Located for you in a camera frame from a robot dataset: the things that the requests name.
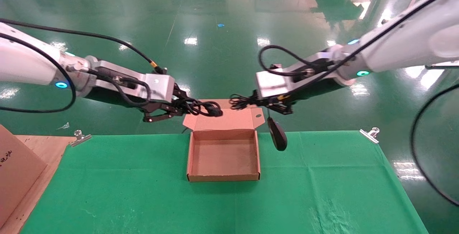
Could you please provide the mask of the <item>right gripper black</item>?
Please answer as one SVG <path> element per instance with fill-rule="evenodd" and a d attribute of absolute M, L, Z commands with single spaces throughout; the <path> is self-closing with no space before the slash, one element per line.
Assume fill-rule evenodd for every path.
<path fill-rule="evenodd" d="M 292 105 L 298 101 L 325 95 L 344 87 L 346 87 L 346 81 L 338 78 L 325 78 L 309 86 L 291 91 L 286 95 L 276 95 L 267 99 L 260 98 L 258 90 L 253 90 L 251 106 L 264 107 L 268 104 L 267 108 L 269 110 L 282 115 L 290 115 L 293 113 Z"/>

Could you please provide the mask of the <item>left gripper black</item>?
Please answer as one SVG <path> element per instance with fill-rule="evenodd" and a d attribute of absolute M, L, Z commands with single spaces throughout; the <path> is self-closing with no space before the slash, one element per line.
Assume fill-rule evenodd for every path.
<path fill-rule="evenodd" d="M 119 92 L 113 90 L 91 90 L 86 98 L 111 105 L 119 105 L 126 108 L 136 108 L 143 111 L 143 121 L 146 123 L 154 123 L 162 120 L 167 120 L 175 116 L 182 116 L 184 112 L 175 107 L 187 107 L 193 103 L 187 93 L 182 90 L 177 83 L 174 84 L 174 106 L 171 103 L 148 101 L 127 96 L 131 102 L 127 102 Z M 165 113 L 153 115 L 156 110 L 163 110 Z"/>

